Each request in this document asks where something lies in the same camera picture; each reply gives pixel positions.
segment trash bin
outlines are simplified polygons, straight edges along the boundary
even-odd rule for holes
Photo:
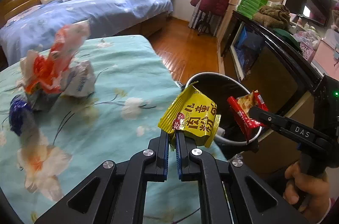
[[[214,141],[223,145],[245,146],[245,136],[234,119],[227,99],[230,96],[245,96],[250,92],[234,79],[218,73],[196,74],[188,80],[186,87],[193,82],[197,82],[194,84],[195,88],[217,104],[217,114],[221,115],[219,127],[225,130],[225,134],[223,137],[216,135]],[[252,130],[250,143],[259,136],[261,130],[261,127]]]

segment white bin rim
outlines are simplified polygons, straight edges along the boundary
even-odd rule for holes
[[[195,78],[201,75],[216,75],[216,76],[220,76],[220,77],[224,77],[226,79],[231,80],[232,82],[235,82],[237,85],[239,85],[242,89],[244,89],[248,94],[250,93],[243,85],[241,85],[240,83],[238,83],[236,80],[227,77],[225,75],[219,74],[219,73],[214,73],[214,72],[202,72],[202,73],[198,73],[195,74],[194,76],[192,76],[188,82],[186,83],[185,88],[187,88],[192,82],[194,82]],[[261,133],[262,127],[259,127],[259,130],[257,132],[257,134],[250,139],[249,143],[253,142],[256,138],[259,137],[260,133]],[[243,141],[243,142],[237,142],[237,141],[232,141],[232,140],[228,140],[225,139],[224,137],[221,137],[220,135],[215,135],[214,140],[221,143],[221,144],[226,144],[226,145],[230,145],[230,146],[246,146],[247,142]]]

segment bed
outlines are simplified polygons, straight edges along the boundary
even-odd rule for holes
[[[46,5],[40,5],[40,0],[2,0],[0,68],[5,60],[8,65],[18,62],[29,49],[49,49],[55,32],[65,24],[89,19],[91,38],[123,34],[148,37],[165,25],[171,11],[170,0],[70,0]],[[26,16],[17,20],[18,14]]]
[[[157,123],[181,91],[139,35],[86,40],[74,60],[91,61],[99,75],[95,93],[83,100],[59,97],[50,112],[36,115],[35,140],[31,137],[22,145],[6,119],[11,99],[22,93],[16,86],[19,64],[0,73],[0,187],[25,224],[33,223],[102,162],[129,160],[147,147],[160,135]],[[69,112],[74,115],[67,120]],[[208,152],[224,159],[215,143]],[[0,208],[6,199],[0,192]],[[147,185],[143,223],[198,224],[199,207],[197,182],[178,179],[176,154],[170,151],[167,181]]]

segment brown towel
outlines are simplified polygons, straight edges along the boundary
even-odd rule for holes
[[[264,27],[279,28],[286,30],[289,26],[289,10],[285,5],[273,7],[262,6],[258,13],[253,15],[253,20],[262,24]]]

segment human hand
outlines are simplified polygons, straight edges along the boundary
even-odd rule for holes
[[[290,165],[285,171],[285,178],[289,179],[284,192],[284,199],[291,205],[298,202],[299,196],[296,187],[309,193],[311,199],[307,206],[301,206],[299,211],[310,223],[318,223],[326,214],[329,206],[329,183],[326,173],[323,178],[301,173],[299,162]]]

